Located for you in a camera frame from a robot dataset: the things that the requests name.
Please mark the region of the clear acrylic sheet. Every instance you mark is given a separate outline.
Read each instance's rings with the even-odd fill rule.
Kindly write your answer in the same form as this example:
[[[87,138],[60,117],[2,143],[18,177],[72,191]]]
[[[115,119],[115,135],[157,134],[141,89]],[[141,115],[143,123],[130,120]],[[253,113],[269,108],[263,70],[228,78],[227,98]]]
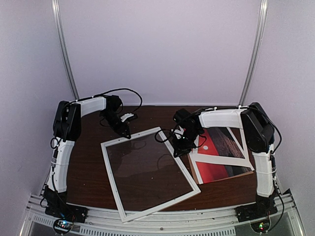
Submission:
[[[106,148],[116,187],[127,211],[144,211],[193,190],[160,140],[150,134]]]

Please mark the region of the white picture frame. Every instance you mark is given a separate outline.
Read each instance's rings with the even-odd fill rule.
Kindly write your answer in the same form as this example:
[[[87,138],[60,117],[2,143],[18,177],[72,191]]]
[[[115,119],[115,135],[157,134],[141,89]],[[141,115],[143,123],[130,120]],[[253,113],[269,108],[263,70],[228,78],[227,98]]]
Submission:
[[[110,162],[109,162],[106,148],[111,146],[111,145],[114,145],[114,144],[126,142],[128,140],[137,139],[137,138],[140,138],[140,137],[143,137],[146,135],[150,135],[150,134],[154,134],[156,137],[160,137],[161,140],[159,142],[162,144],[165,144],[173,156],[174,149],[173,149],[172,145],[170,144],[170,142],[166,139],[166,135],[164,134],[164,132],[162,131],[162,129],[160,127],[156,127],[156,128],[152,128],[149,130],[139,132],[139,133],[132,134],[130,139],[117,138],[117,139],[114,139],[111,141],[101,143],[101,149],[102,149],[103,159],[104,159],[109,183],[110,183],[110,186],[112,189],[112,193],[113,193],[114,200],[115,200],[115,203],[117,206],[117,210],[119,212],[119,216],[120,216],[121,221],[123,223],[131,222],[131,221],[138,220],[138,219],[144,218],[146,216],[152,215],[156,212],[159,212],[161,210],[164,210],[166,208],[174,206],[178,203],[181,203],[181,202],[183,202],[183,201],[185,201],[191,197],[194,197],[194,196],[200,194],[200,192],[201,192],[201,190],[199,189],[199,187],[195,183],[194,179],[192,178],[191,174],[189,173],[189,171],[187,170],[187,168],[185,167],[185,165],[183,164],[181,159],[179,157],[173,156],[174,160],[176,161],[176,163],[180,167],[180,170],[183,172],[184,176],[187,178],[187,181],[189,182],[189,184],[191,185],[193,190],[190,193],[184,194],[184,195],[177,197],[173,200],[170,200],[164,204],[155,206],[153,208],[150,208],[150,209],[147,209],[144,211],[127,211],[123,208],[122,201],[120,199],[120,196],[119,196],[119,193],[118,193],[118,190],[116,187],[116,183],[115,183],[115,180],[113,177],[113,172],[112,172],[112,169],[110,166]]]

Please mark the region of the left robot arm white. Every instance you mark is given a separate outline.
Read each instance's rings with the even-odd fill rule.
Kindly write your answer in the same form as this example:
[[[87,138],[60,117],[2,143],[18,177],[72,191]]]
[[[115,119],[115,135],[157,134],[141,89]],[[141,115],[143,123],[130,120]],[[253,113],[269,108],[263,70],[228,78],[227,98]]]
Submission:
[[[69,160],[75,142],[81,135],[81,118],[100,112],[100,117],[106,120],[109,127],[123,138],[130,139],[131,133],[128,122],[137,118],[135,113],[118,116],[116,111],[122,105],[116,95],[93,96],[72,102],[61,101],[58,105],[53,123],[53,139],[51,147],[54,154],[51,162],[51,171],[48,180],[48,189],[57,193],[67,191],[66,177]]]

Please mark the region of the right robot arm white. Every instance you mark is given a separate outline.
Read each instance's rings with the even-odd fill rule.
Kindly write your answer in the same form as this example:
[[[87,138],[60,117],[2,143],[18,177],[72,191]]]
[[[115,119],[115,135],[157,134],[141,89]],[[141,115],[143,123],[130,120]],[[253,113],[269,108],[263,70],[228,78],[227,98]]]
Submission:
[[[176,157],[188,154],[196,183],[204,184],[255,171],[256,194],[252,206],[257,217],[271,209],[276,167],[272,159],[275,127],[261,105],[178,110],[169,132]]]

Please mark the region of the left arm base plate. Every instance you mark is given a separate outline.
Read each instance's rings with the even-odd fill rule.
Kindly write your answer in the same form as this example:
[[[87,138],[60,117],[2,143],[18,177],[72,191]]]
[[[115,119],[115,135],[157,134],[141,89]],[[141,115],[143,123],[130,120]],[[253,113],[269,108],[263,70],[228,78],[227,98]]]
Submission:
[[[45,214],[71,222],[85,223],[88,209],[67,204],[67,191],[59,193],[45,186],[43,197],[47,202]]]

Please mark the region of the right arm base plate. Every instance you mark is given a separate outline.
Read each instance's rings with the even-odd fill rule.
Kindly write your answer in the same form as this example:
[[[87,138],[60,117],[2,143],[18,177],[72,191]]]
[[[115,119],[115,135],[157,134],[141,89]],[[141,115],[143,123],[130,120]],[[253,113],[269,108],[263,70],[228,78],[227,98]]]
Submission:
[[[273,195],[268,198],[256,195],[254,203],[236,207],[238,222],[252,221],[277,213],[274,198]]]

